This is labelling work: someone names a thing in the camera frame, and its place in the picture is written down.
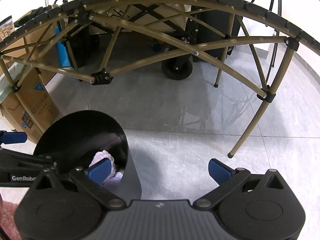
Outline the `lilac fuzzy plush cloth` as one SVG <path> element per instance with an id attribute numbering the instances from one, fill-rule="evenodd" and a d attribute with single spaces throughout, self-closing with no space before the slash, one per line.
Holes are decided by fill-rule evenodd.
<path id="1" fill-rule="evenodd" d="M 116 167 L 114 157 L 106 150 L 97 152 L 86 170 L 87 177 L 110 192 L 115 192 L 123 178 L 123 172 Z"/>

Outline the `black round trash bin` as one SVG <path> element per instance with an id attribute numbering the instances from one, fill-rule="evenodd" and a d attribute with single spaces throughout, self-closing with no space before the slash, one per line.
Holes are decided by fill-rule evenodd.
<path id="1" fill-rule="evenodd" d="M 60 172 L 69 172 L 78 166 L 87 169 L 107 158 L 114 164 L 114 170 L 123 174 L 113 194 L 126 203 L 142 196 L 125 132 L 106 113 L 83 110 L 65 115 L 44 132 L 33 155 L 50 156 L 57 162 Z"/>

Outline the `cardboard bin with green liner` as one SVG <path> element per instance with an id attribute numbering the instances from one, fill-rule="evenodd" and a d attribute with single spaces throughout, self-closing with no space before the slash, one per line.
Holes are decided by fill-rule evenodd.
<path id="1" fill-rule="evenodd" d="M 18 93 L 1 76 L 1 117 L 18 132 L 25 132 L 28 140 L 38 143 L 59 115 L 59 110 L 46 90 L 36 70 L 23 80 Z"/>

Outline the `olive folding slat table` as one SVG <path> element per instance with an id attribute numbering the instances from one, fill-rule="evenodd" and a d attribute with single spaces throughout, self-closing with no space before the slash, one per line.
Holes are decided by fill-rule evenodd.
<path id="1" fill-rule="evenodd" d="M 228 157 L 232 158 L 276 96 L 276 91 L 299 45 L 302 44 L 314 53 L 319 53 L 319 42 L 290 21 L 252 2 L 241 0 L 239 3 L 241 5 L 237 7 L 233 6 L 230 1 L 224 3 L 213 0 L 72 0 L 61 6 L 53 6 L 33 17 L 6 37 L 1 42 L 1 61 L 3 63 L 21 63 L 32 68 L 60 73 L 90 82 L 93 85 L 106 85 L 112 81 L 115 75 L 157 62 L 163 64 L 168 77 L 181 79 L 189 74 L 189 59 L 197 58 L 208 62 L 216 66 L 220 73 L 227 73 L 250 88 L 261 100 L 257 113 L 229 152 Z M 188 19 L 192 19 L 225 37 L 221 32 L 192 16 L 198 12 L 212 10 L 231 14 L 229 32 L 232 31 L 233 21 L 237 18 L 240 23 L 238 36 L 221 41 L 192 44 L 185 29 Z M 58 35 L 31 44 L 31 47 L 34 48 L 42 47 L 36 59 L 22 59 L 11 55 L 13 51 L 18 49 L 16 46 L 18 40 L 38 29 L 49 29 L 52 24 L 61 20 L 65 20 L 67 23 Z M 40 58 L 44 57 L 57 42 L 68 42 L 72 36 L 89 25 L 95 25 L 112 35 L 98 72 L 86 75 L 81 74 L 78 68 L 63 70 L 40 62 Z M 109 58 L 122 31 L 134 31 L 148 36 L 159 43 L 166 44 L 169 49 L 123 67 L 107 70 Z M 214 49 L 227 51 L 229 48 L 239 45 L 253 47 L 255 44 L 262 43 L 284 43 L 287 46 L 278 72 L 270 85 L 267 84 L 261 65 L 257 65 L 260 76 L 260 84 L 257 85 L 226 65 L 223 59 L 217 59 L 209 54 Z"/>

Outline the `black suitcase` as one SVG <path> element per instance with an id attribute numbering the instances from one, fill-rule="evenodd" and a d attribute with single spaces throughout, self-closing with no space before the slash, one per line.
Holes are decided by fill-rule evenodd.
<path id="1" fill-rule="evenodd" d="M 241 0 L 213 0 L 218 2 L 228 2 L 230 1 L 233 6 L 239 7 Z M 208 43 L 221 41 L 224 39 L 229 39 L 231 37 L 237 37 L 240 30 L 240 23 L 237 18 L 233 21 L 232 31 L 228 31 L 230 13 L 212 10 L 206 12 L 198 12 L 192 14 L 192 16 L 198 20 L 201 20 L 205 24 L 213 27 L 217 31 L 221 32 L 225 37 L 220 36 L 219 34 L 213 32 L 209 28 L 195 22 L 192 19 L 187 20 L 186 31 L 190 36 L 192 44 Z"/>

